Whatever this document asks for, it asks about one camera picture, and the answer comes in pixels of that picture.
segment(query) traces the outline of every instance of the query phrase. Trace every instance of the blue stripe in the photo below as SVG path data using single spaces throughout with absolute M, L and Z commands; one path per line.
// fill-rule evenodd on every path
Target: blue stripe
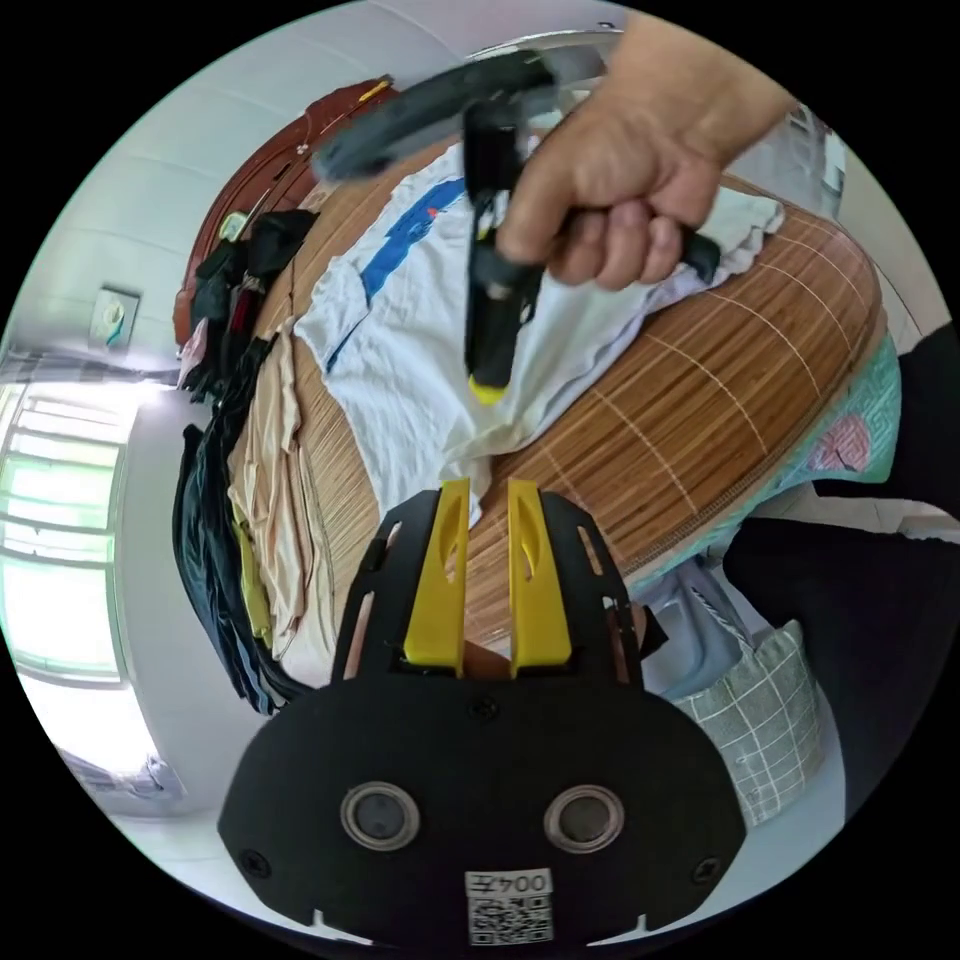
M 436 213 L 446 210 L 455 203 L 463 195 L 463 191 L 463 177 L 436 184 L 387 231 L 383 246 L 360 272 L 360 282 L 367 295 L 368 308 L 373 298 L 383 289 L 390 275 L 407 259 L 410 248 L 430 232 Z M 358 320 L 330 354 L 327 360 L 327 373 L 333 369 L 340 351 L 362 322 L 363 319 Z

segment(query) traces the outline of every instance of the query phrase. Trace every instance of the beige clothing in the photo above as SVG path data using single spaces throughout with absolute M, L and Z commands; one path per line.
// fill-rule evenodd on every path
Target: beige clothing
M 323 526 L 297 431 L 300 406 L 289 324 L 260 368 L 247 423 L 227 465 L 270 604 L 273 657 L 311 687 L 330 679 L 336 630 Z

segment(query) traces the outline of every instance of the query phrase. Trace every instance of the yellow tip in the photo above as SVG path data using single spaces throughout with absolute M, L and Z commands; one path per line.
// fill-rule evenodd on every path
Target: yellow tip
M 484 387 L 477 383 L 473 377 L 470 378 L 470 389 L 473 395 L 485 406 L 492 407 L 502 399 L 507 392 L 505 387 Z

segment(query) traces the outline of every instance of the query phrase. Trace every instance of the pink pattern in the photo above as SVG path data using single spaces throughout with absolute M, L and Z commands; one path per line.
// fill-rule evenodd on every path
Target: pink pattern
M 848 413 L 817 441 L 807 466 L 811 470 L 850 470 L 856 473 L 870 463 L 870 431 L 863 417 Z

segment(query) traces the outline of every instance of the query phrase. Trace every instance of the plaid pillow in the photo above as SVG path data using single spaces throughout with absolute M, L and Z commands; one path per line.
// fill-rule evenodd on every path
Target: plaid pillow
M 720 751 L 747 825 L 756 826 L 793 803 L 823 762 L 817 689 L 796 620 L 756 649 L 718 622 L 737 636 L 739 662 L 712 686 L 673 703 Z

